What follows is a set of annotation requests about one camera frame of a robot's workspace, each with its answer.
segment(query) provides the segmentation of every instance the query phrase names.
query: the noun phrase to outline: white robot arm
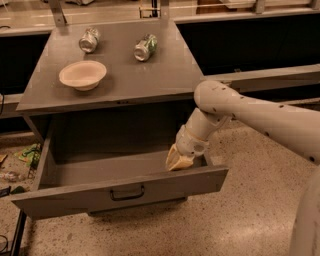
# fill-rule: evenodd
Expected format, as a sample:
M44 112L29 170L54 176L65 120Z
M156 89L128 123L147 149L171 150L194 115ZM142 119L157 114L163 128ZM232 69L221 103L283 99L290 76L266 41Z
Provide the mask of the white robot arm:
M231 117L320 164L319 112L245 97L216 81L200 83L194 99L199 109L178 132L168 155L168 170L191 166L193 158L207 148L209 135Z
M245 97L216 81L200 83L194 94L198 108L176 136L167 169L193 164L208 147L209 135L234 117L316 165L320 164L320 113ZM290 256L320 255L320 166L300 201Z

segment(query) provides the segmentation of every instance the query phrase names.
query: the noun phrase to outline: drawer handle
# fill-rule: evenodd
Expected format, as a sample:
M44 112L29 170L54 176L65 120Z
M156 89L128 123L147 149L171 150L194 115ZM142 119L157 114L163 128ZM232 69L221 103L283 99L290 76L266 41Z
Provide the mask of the drawer handle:
M113 190L110 191L110 197L112 201L125 201L125 200L132 200L132 199L137 199L140 198L144 195L144 186L141 186L141 192L138 195L134 196L126 196L126 197L115 197Z

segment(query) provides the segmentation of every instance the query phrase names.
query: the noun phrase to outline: countertop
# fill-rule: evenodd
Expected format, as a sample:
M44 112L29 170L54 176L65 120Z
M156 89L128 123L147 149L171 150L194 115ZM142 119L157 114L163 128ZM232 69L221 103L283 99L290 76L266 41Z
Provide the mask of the countertop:
M90 25L101 32L94 53L86 54L78 41L89 25L53 29L17 111L27 114L68 112L121 104L191 98L203 74L173 20L140 20ZM158 39L156 53L139 62L133 48L144 34ZM94 60L107 75L98 87L80 92L63 85L59 72L67 65Z

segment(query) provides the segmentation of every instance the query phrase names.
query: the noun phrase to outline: white bowl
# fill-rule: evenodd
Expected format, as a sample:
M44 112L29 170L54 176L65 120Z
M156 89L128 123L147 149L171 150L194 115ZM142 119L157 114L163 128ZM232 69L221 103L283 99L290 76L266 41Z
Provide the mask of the white bowl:
M96 61L79 61L60 71L59 79L64 85L79 91L88 91L98 86L107 74L106 67Z

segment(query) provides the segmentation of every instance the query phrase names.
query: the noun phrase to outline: aluminum can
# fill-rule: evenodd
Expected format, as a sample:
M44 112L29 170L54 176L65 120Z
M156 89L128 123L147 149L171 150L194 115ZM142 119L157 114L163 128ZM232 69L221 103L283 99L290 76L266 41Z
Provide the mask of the aluminum can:
M134 56L139 61L148 60L157 49L157 38L155 35L146 34L134 47Z
M79 40L79 46L85 53L94 52L100 40L100 32L96 28L89 27Z

